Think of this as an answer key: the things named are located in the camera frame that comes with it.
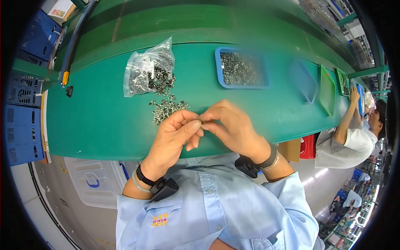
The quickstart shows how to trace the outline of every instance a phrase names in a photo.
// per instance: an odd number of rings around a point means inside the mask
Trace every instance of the empty green tray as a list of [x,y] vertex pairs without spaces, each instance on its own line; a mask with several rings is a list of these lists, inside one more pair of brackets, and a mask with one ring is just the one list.
[[350,96],[350,89],[348,85],[347,75],[341,69],[336,69],[336,76],[338,77],[339,90],[342,96]]
[[319,101],[330,117],[333,117],[333,114],[335,112],[335,97],[335,82],[333,81],[332,77],[330,77],[330,74],[328,73],[326,68],[321,65],[321,86]]

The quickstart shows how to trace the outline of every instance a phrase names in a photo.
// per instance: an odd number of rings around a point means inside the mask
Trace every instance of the bracelet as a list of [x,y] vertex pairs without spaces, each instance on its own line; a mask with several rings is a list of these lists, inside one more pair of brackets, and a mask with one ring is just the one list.
[[136,187],[137,187],[139,190],[143,191],[143,192],[151,193],[150,190],[145,189],[145,188],[142,188],[141,186],[139,186],[138,182],[137,182],[136,179],[135,179],[135,173],[136,173],[136,169],[133,171],[133,174],[132,174],[132,180],[133,180],[133,183],[136,185]]
[[274,163],[272,166],[267,167],[267,168],[262,168],[261,170],[262,170],[262,171],[270,170],[271,168],[273,168],[273,167],[278,163],[278,160],[279,160],[279,154],[276,154],[276,161],[275,161],[275,163]]

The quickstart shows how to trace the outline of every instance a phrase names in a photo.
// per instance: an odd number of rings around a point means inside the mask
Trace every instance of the hand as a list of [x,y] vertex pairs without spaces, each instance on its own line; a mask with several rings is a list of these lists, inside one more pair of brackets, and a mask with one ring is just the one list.
[[203,130],[198,114],[179,110],[166,118],[159,126],[156,139],[140,168],[143,175],[156,181],[165,175],[179,159],[183,145],[190,151],[197,148]]
[[358,99],[360,98],[360,94],[357,91],[356,87],[351,87],[350,89],[350,103],[357,104]]
[[[233,152],[249,157],[256,164],[270,157],[268,142],[254,131],[247,114],[227,100],[212,105],[200,119],[207,121],[202,128],[215,134]],[[214,120],[220,120],[225,127]]]

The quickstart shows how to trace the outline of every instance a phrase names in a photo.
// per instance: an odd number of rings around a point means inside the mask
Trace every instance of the fingernail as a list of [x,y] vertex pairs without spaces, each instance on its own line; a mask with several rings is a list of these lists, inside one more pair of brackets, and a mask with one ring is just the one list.
[[198,130],[201,126],[201,121],[200,120],[194,120],[191,122],[190,126],[195,129]]

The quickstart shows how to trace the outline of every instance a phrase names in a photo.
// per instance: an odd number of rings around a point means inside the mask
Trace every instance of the shirt pocket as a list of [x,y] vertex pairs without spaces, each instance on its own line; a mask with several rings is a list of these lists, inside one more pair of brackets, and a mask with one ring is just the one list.
[[176,224],[181,214],[182,199],[182,192],[177,192],[160,201],[150,203],[146,209],[146,227],[165,228],[167,224]]
[[283,230],[281,230],[272,241],[265,238],[252,238],[252,250],[284,250],[285,241],[283,236]]

